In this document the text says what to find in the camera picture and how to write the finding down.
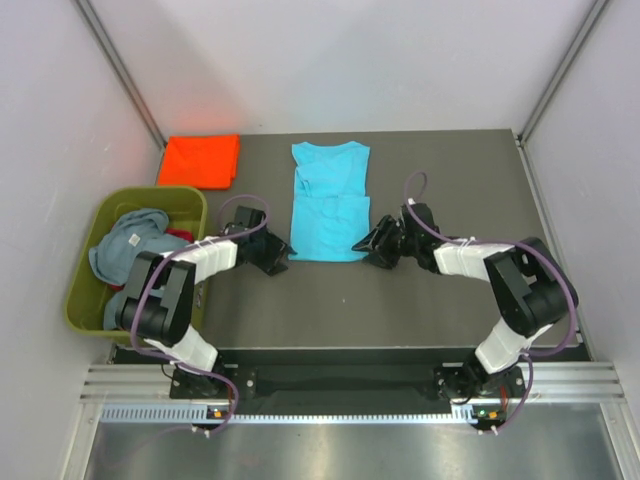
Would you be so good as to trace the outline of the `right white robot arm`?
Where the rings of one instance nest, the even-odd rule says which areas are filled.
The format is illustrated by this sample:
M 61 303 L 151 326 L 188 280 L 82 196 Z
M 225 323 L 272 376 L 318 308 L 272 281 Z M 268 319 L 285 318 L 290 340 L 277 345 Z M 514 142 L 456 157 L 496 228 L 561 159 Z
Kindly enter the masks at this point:
M 567 338 L 553 347 L 533 345 L 561 320 L 577 320 L 578 293 L 538 237 L 508 242 L 447 236 L 426 204 L 408 201 L 352 249 L 380 269 L 391 270 L 409 258 L 429 273 L 485 284 L 498 318 L 448 384 L 449 393 L 462 400 L 492 394 L 526 357 L 562 351 Z

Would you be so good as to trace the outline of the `cyan t shirt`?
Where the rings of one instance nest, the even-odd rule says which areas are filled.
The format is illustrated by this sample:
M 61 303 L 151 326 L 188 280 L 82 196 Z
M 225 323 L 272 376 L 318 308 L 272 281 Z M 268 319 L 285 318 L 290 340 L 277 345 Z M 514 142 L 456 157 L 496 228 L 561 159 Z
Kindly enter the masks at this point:
M 290 244 L 293 261 L 358 262 L 352 247 L 370 232 L 366 193 L 370 148 L 294 144 L 294 200 Z

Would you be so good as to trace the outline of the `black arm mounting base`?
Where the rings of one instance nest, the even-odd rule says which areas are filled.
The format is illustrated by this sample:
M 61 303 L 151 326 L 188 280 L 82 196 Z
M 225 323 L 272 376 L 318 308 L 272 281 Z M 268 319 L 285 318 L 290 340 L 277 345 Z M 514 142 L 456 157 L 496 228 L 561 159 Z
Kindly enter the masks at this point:
M 517 399 L 528 375 L 540 380 L 545 369 L 568 370 L 591 360 L 577 346 L 532 361 L 532 370 L 519 360 L 503 373 L 487 374 L 469 348 L 225 349 L 214 368 L 219 378 L 212 379 L 175 367 L 152 350 L 119 348 L 113 358 L 118 366 L 150 367 L 167 382 L 172 400 L 238 397 L 243 413 L 418 412 L 449 401 Z

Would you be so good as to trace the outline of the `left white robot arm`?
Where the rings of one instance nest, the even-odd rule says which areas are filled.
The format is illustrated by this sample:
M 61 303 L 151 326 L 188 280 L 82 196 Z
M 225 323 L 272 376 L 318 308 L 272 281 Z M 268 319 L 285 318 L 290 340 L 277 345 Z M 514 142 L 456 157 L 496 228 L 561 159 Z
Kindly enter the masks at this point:
M 192 321 L 196 287 L 245 264 L 275 276 L 287 270 L 286 258 L 294 252 L 268 228 L 265 211 L 238 206 L 218 236 L 167 253 L 139 253 L 116 303 L 115 326 L 169 358 L 174 397 L 231 393 L 221 354 Z

